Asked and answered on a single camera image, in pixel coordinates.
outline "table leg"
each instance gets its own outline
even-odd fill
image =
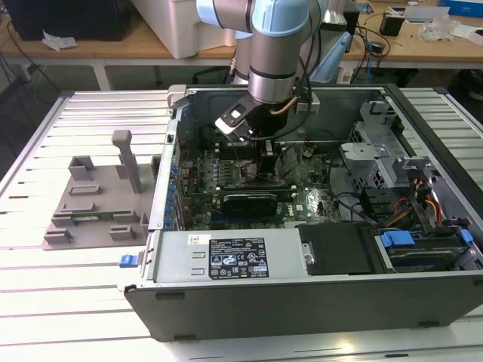
[[[339,76],[337,77],[337,84],[350,84],[353,73],[353,66],[341,66]]]
[[[30,76],[30,73],[29,73],[29,66],[21,65],[20,70],[22,71],[20,73],[20,77],[23,79],[23,81],[31,81],[32,80],[32,77]]]
[[[163,84],[163,79],[161,78],[161,67],[160,66],[153,66],[154,68],[154,76],[156,80],[156,85],[160,86]]]
[[[111,91],[111,82],[107,77],[106,67],[103,65],[93,65],[94,72],[96,73],[97,83],[99,83],[99,89],[102,91]]]

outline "power supply label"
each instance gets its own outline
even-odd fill
[[[268,278],[265,239],[210,239],[210,278]]]

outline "blue tab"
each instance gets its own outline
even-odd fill
[[[119,262],[119,268],[137,268],[137,256],[123,255]]]
[[[416,243],[410,232],[391,230],[381,235],[384,247],[412,247]]]
[[[463,229],[460,232],[460,236],[463,239],[463,241],[466,243],[466,246],[469,246],[473,242],[473,236],[469,233],[468,230]]]

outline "black box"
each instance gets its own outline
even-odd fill
[[[401,30],[404,17],[384,14],[383,21],[380,24],[379,32],[385,36],[398,36]]]
[[[40,40],[42,30],[61,38],[119,41],[131,12],[128,0],[4,0],[22,40]]]

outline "gray plastic post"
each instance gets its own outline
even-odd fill
[[[122,163],[128,172],[129,182],[135,194],[141,193],[141,180],[137,169],[136,158],[131,151],[131,140],[133,136],[130,130],[115,130],[112,134],[112,144],[116,146],[120,153]]]

